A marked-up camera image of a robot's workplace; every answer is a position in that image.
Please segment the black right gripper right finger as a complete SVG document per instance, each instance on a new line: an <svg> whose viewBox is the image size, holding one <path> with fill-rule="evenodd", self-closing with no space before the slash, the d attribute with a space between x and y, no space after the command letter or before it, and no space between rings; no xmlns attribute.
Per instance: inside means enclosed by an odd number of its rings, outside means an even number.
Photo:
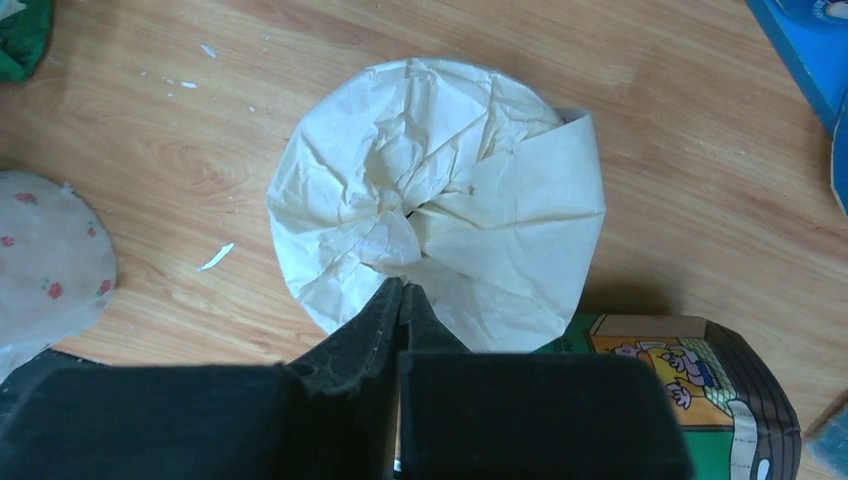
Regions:
<svg viewBox="0 0 848 480"><path fill-rule="evenodd" d="M473 353L417 285L399 300L404 479L690 479L657 375L596 353Z"/></svg>

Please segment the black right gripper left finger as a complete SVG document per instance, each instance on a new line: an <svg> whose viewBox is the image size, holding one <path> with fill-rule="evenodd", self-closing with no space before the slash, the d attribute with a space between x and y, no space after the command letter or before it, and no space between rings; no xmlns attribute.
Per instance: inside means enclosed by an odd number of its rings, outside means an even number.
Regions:
<svg viewBox="0 0 848 480"><path fill-rule="evenodd" d="M289 363L76 367L1 426L5 479L389 479L403 283Z"/></svg>

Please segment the cream roll brown band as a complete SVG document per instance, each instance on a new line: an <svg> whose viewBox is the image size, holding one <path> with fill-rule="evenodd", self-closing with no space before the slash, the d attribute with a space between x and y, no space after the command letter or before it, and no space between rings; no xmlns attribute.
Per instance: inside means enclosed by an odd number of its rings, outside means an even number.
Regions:
<svg viewBox="0 0 848 480"><path fill-rule="evenodd" d="M589 111L445 58L368 67L316 104L267 207L287 288L324 331L400 278L475 352L564 333L607 211Z"/></svg>

